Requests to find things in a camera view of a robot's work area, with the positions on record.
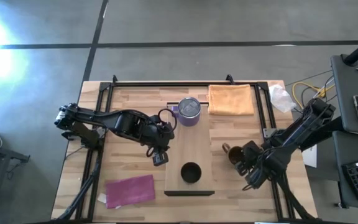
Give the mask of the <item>grey desk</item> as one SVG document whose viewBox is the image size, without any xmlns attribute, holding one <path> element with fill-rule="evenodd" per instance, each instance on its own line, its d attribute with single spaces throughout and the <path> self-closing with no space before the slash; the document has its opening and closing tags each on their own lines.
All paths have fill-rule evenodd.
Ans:
<svg viewBox="0 0 358 224">
<path fill-rule="evenodd" d="M 358 96 L 358 62 L 352 67 L 342 61 L 340 55 L 331 57 L 342 126 L 349 133 L 358 134 L 358 115 L 353 96 Z"/>
</svg>

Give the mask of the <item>orange folded towel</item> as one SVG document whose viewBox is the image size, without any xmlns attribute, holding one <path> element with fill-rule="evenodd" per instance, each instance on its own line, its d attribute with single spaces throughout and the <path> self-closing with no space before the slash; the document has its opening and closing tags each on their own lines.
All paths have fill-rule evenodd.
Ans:
<svg viewBox="0 0 358 224">
<path fill-rule="evenodd" d="M 220 116 L 254 115 L 250 85 L 210 85 L 208 113 Z"/>
</svg>

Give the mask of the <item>brown mug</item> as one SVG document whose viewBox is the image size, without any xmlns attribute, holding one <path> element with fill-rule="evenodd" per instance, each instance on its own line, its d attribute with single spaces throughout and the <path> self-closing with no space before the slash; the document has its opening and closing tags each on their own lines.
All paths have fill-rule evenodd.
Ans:
<svg viewBox="0 0 358 224">
<path fill-rule="evenodd" d="M 227 154 L 229 162 L 233 165 L 242 161 L 244 158 L 244 153 L 240 146 L 231 147 L 229 144 L 223 143 L 222 149 Z"/>
</svg>

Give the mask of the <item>dark grey side table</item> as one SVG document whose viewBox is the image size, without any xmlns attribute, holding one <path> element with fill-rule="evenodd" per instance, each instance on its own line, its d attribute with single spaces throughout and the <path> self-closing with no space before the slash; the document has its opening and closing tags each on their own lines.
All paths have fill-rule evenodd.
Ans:
<svg viewBox="0 0 358 224">
<path fill-rule="evenodd" d="M 358 134 L 348 134 L 340 131 L 333 132 L 334 148 L 339 172 L 339 189 L 343 207 L 357 207 L 358 199 L 342 172 L 341 166 L 358 162 Z"/>
</svg>

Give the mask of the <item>clear plastic bag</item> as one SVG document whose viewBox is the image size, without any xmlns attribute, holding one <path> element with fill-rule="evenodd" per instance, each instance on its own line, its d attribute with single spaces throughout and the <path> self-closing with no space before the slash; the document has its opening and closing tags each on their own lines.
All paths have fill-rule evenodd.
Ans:
<svg viewBox="0 0 358 224">
<path fill-rule="evenodd" d="M 279 84 L 269 86 L 270 102 L 282 113 L 291 111 L 296 107 L 290 94 Z"/>
</svg>

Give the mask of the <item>wooden tray with hole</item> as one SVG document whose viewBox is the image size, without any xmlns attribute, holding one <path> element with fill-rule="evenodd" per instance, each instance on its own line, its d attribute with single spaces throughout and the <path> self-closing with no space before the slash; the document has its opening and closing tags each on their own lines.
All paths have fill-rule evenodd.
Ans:
<svg viewBox="0 0 358 224">
<path fill-rule="evenodd" d="M 169 197 L 210 196 L 215 194 L 212 175 L 212 151 L 209 136 L 208 104 L 201 104 L 201 116 L 194 126 L 178 123 L 175 138 L 169 143 L 169 162 L 165 166 L 165 190 Z M 180 174 L 187 162 L 197 163 L 202 170 L 199 181 L 186 183 Z"/>
</svg>

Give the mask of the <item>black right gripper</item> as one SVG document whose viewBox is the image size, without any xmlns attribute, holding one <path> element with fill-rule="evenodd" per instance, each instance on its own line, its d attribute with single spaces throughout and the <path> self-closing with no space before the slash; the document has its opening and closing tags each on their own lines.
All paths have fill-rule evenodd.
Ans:
<svg viewBox="0 0 358 224">
<path fill-rule="evenodd" d="M 266 180 L 271 180 L 267 169 L 264 169 L 263 163 L 271 153 L 270 149 L 261 149 L 254 141 L 243 145 L 242 155 L 246 161 L 236 163 L 236 171 L 240 176 L 244 176 L 247 182 L 246 187 L 260 187 Z"/>
</svg>

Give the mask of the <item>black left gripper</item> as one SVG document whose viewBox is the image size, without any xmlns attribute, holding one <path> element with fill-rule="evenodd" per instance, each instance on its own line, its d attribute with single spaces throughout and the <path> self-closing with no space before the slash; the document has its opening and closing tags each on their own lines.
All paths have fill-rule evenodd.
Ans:
<svg viewBox="0 0 358 224">
<path fill-rule="evenodd" d="M 167 151 L 169 142 L 174 139 L 175 127 L 163 121 L 159 115 L 147 116 L 140 132 L 140 144 L 147 146 L 147 153 Z"/>
</svg>

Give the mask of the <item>black metal table frame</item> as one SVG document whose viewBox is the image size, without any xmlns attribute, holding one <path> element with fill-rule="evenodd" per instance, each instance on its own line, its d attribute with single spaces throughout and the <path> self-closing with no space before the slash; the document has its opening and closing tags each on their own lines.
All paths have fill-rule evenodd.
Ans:
<svg viewBox="0 0 358 224">
<path fill-rule="evenodd" d="M 186 96 L 191 96 L 201 103 L 208 102 L 208 85 L 228 85 L 229 81 L 160 81 L 160 82 L 116 82 L 112 87 L 110 109 L 135 109 L 145 114 L 156 114 L 168 104 L 179 102 Z M 207 146 L 211 156 L 206 155 L 202 161 L 211 163 L 207 166 L 206 181 L 201 181 L 206 190 L 214 190 L 211 196 L 167 196 L 164 194 L 166 165 L 154 167 L 151 158 L 145 156 L 146 147 L 139 143 L 119 138 L 113 133 L 106 134 L 106 143 L 101 160 L 101 174 L 96 184 L 97 190 L 89 189 L 81 208 L 82 217 L 88 222 L 95 223 L 215 223 L 215 222 L 275 222 L 278 217 L 300 218 L 285 199 L 278 184 L 266 181 L 257 190 L 242 191 L 247 184 L 244 177 L 232 168 L 225 157 L 221 144 L 226 142 L 230 146 L 242 146 L 253 140 L 257 144 L 263 142 L 263 128 L 287 128 L 293 122 L 292 113 L 282 113 L 273 106 L 267 106 L 269 96 L 262 87 L 252 86 L 252 106 L 254 115 L 247 116 L 215 116 L 209 115 L 203 108 L 201 127 L 196 131 L 185 134 L 190 140 L 196 141 L 196 146 Z M 96 152 L 92 156 L 86 155 L 85 149 L 76 152 L 65 160 L 62 175 L 53 206 L 51 219 L 58 218 L 72 203 L 80 190 L 80 184 L 86 165 L 93 169 Z M 135 205 L 125 205 L 118 209 L 107 209 L 105 204 L 96 198 L 105 193 L 104 184 L 107 180 L 119 180 L 130 177 L 152 174 L 154 177 L 155 195 L 153 201 Z M 290 190 L 299 202 L 312 216 L 317 217 L 310 183 L 303 156 L 299 150 L 292 154 L 287 169 L 287 181 Z"/>
</svg>

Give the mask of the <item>purple tumbler with clear lid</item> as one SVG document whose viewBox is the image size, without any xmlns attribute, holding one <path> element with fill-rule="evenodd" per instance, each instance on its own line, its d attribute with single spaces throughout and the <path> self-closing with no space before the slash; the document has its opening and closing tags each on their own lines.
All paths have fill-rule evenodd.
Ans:
<svg viewBox="0 0 358 224">
<path fill-rule="evenodd" d="M 184 126 L 194 126 L 200 120 L 201 104 L 196 98 L 183 98 L 177 105 L 172 106 L 171 110 Z"/>
</svg>

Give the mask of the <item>white paper sheet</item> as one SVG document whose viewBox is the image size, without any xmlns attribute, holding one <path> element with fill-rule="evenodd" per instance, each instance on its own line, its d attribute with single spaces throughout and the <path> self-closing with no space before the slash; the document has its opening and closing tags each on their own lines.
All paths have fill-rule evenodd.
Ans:
<svg viewBox="0 0 358 224">
<path fill-rule="evenodd" d="M 317 145 L 302 152 L 304 165 L 317 168 Z"/>
</svg>

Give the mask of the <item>pink cloth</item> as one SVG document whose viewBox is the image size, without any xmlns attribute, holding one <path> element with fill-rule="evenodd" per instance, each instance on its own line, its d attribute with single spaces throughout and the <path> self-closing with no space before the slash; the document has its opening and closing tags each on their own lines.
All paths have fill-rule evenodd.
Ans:
<svg viewBox="0 0 358 224">
<path fill-rule="evenodd" d="M 153 175 L 143 175 L 105 183 L 106 208 L 116 208 L 155 200 Z"/>
</svg>

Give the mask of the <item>black cup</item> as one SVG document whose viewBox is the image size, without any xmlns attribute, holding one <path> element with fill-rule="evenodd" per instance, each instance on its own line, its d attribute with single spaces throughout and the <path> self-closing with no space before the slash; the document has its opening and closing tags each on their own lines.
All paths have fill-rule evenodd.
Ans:
<svg viewBox="0 0 358 224">
<path fill-rule="evenodd" d="M 182 179 L 188 184 L 194 184 L 200 180 L 202 175 L 201 167 L 195 162 L 187 162 L 181 167 Z"/>
</svg>

